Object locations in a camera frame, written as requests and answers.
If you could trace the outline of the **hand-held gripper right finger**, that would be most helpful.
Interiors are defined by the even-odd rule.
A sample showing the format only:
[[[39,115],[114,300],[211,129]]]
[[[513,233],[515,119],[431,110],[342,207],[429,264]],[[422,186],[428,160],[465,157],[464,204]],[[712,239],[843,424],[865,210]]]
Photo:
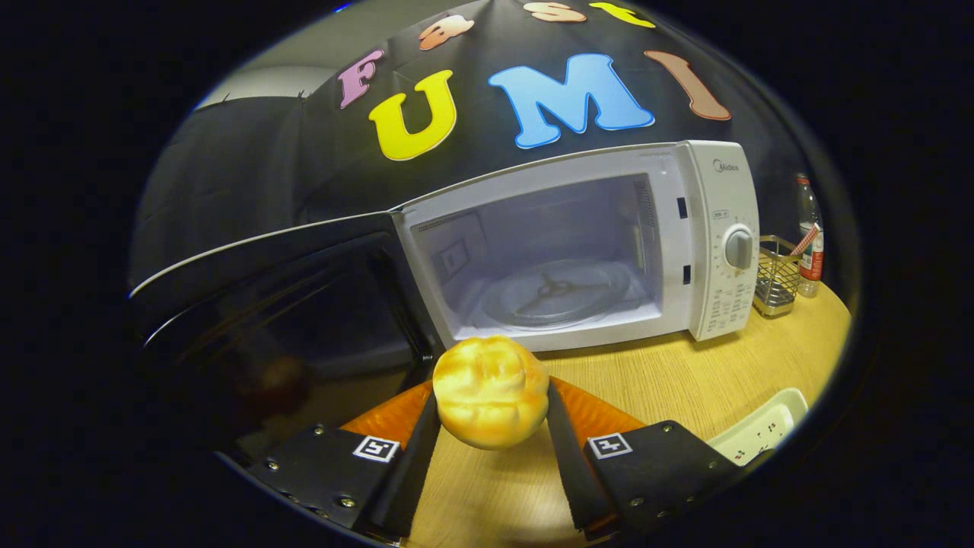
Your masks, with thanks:
[[[677,421],[644,424],[559,378],[547,396],[571,521],[587,540],[646,537],[743,475]]]

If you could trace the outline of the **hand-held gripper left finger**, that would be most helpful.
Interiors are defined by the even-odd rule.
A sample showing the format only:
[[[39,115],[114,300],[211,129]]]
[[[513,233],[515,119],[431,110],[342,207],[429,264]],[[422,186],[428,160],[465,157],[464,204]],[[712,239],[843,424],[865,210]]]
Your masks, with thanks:
[[[411,534],[439,432],[426,381],[344,425],[300,431],[247,474],[324,524],[396,543]]]

